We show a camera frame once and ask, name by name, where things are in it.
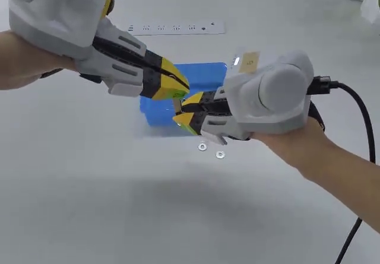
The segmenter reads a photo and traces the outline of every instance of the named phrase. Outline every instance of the blue container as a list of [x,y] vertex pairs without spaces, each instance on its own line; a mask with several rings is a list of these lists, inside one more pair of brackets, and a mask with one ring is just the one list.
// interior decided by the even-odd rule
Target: blue container
[[[189,96],[200,91],[216,90],[223,85],[227,72],[227,65],[223,62],[178,64],[176,67],[189,81]],[[140,111],[145,114],[150,126],[177,126],[172,119],[175,111],[171,100],[153,101],[141,97]]]

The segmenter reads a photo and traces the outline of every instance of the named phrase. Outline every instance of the cable connector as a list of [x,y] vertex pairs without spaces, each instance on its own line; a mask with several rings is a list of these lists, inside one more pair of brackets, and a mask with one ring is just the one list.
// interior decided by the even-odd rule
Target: cable connector
[[331,81],[330,76],[316,76],[311,82],[307,95],[330,94],[331,89],[338,88],[338,81]]

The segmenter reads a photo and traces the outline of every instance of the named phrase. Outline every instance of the metal washer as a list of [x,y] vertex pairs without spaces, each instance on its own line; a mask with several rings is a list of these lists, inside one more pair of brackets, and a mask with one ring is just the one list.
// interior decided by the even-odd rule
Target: metal washer
[[216,152],[216,158],[223,159],[224,157],[226,157],[226,154],[224,153],[224,151],[217,151]]
[[206,151],[207,150],[207,144],[205,144],[204,142],[201,142],[198,146],[198,149],[200,151]]

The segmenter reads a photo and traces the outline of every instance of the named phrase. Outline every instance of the white table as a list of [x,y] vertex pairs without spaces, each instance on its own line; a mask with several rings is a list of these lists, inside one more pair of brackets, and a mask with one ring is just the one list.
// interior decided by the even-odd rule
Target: white table
[[[1,0],[1,27],[8,28]],[[307,51],[355,88],[380,141],[380,37],[346,0],[117,0],[114,23],[227,23],[221,36],[143,37],[176,63],[228,62],[238,46]],[[354,101],[315,99],[328,135],[367,157]],[[258,142],[197,150],[152,137],[138,99],[61,73],[0,93],[0,261],[9,264],[334,263],[355,216]],[[378,263],[364,225],[344,263]]]

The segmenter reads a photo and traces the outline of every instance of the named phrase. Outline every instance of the human hand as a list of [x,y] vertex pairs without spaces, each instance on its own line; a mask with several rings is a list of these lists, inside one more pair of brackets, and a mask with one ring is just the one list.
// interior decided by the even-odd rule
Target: human hand
[[299,170],[321,166],[326,151],[336,147],[325,136],[321,125],[311,117],[302,129],[284,135],[253,133],[252,138],[263,142],[287,164]]
[[74,71],[75,63],[32,46],[11,31],[0,32],[0,90],[24,87],[57,68]]

